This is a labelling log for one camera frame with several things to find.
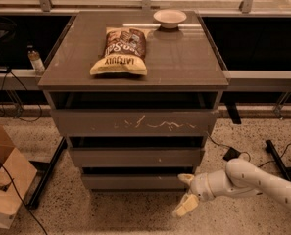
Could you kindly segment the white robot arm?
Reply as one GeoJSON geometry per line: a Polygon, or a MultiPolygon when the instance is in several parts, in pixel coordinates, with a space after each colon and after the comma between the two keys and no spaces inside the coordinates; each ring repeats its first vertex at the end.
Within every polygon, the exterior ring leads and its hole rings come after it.
{"type": "Polygon", "coordinates": [[[180,174],[178,179],[188,186],[188,191],[173,210],[174,217],[183,217],[196,209],[200,202],[219,196],[247,198],[266,194],[291,211],[291,182],[264,172],[243,159],[228,161],[222,170],[180,174]]]}

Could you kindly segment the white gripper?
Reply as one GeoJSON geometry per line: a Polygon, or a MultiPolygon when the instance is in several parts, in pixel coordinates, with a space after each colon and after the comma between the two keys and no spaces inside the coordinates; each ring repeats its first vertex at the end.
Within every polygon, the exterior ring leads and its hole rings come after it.
{"type": "Polygon", "coordinates": [[[184,194],[179,204],[172,212],[173,217],[183,217],[189,212],[196,209],[199,205],[199,200],[202,202],[211,201],[215,198],[208,181],[208,174],[201,173],[198,175],[181,173],[178,179],[190,186],[190,191],[193,194],[184,194]]]}

